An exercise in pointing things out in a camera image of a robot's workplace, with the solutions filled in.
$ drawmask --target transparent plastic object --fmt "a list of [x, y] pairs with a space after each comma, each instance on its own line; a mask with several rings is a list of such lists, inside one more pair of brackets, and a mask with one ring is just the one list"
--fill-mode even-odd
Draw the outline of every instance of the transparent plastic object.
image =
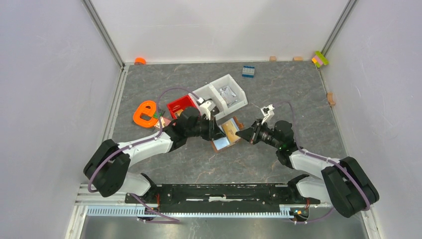
[[[237, 97], [237, 102], [231, 104], [230, 106], [226, 104], [226, 101], [218, 92], [221, 88], [226, 86], [230, 86], [230, 89], [236, 94]], [[204, 100], [212, 99], [214, 101], [215, 105], [220, 111], [220, 113], [215, 115], [216, 120], [219, 120], [248, 104], [245, 92], [236, 83], [230, 74], [227, 74], [193, 92], [199, 97], [202, 97]]]

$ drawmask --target orange plastic handle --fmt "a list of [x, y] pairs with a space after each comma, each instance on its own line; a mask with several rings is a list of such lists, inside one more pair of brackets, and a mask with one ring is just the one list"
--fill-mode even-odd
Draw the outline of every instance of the orange plastic handle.
[[[135, 121], [137, 125], [145, 128], [154, 127], [154, 125], [158, 122], [158, 119], [153, 117], [156, 110], [157, 105], [154, 101], [144, 101], [139, 105], [138, 109], [133, 114], [133, 121]], [[151, 117], [151, 119], [142, 119], [142, 115], [147, 115]]]

